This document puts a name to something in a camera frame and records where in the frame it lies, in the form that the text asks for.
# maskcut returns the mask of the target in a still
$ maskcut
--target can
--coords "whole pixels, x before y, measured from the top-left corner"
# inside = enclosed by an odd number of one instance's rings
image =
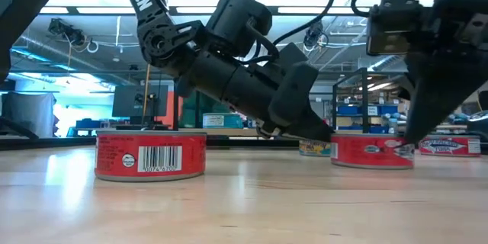
[[[419,150],[427,156],[480,157],[480,137],[429,135],[419,143]]]
[[[330,143],[314,140],[300,140],[298,145],[298,150],[302,156],[330,157]]]
[[[364,169],[412,169],[413,144],[393,134],[333,134],[332,164]]]
[[[204,128],[242,129],[242,118],[238,114],[204,114]]]
[[[99,130],[95,175],[109,181],[169,181],[205,171],[205,133]]]

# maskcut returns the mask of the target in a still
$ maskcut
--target red label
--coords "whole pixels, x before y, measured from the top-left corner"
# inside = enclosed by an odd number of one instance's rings
[[[95,172],[152,177],[205,170],[206,136],[100,135]]]
[[[413,166],[413,145],[403,144],[399,137],[332,136],[331,157],[354,165]]]
[[[421,154],[446,156],[480,156],[480,138],[477,136],[427,136],[419,143]]]

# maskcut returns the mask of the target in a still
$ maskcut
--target table surface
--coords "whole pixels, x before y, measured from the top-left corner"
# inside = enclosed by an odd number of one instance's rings
[[[0,238],[18,243],[482,243],[488,159],[407,171],[297,151],[209,150],[206,175],[117,183],[94,148],[0,152]]]

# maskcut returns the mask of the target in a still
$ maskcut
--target black robotic arm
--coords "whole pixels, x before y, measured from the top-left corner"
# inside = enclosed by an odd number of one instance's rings
[[[258,132],[330,141],[333,130],[310,106],[309,91],[318,71],[295,46],[270,51],[259,66],[244,66],[256,40],[271,29],[271,12],[255,0],[219,0],[207,25],[200,21],[175,24],[164,0],[130,0],[136,10],[137,34],[144,59],[177,81],[176,92],[193,88],[255,118]]]

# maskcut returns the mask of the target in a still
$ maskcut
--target computer monitor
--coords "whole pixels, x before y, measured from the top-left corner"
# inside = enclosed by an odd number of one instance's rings
[[[144,86],[117,86],[114,93],[113,117],[140,117],[143,115]],[[155,100],[148,100],[146,116],[165,116],[168,101],[167,85],[150,85],[148,95],[155,95]]]

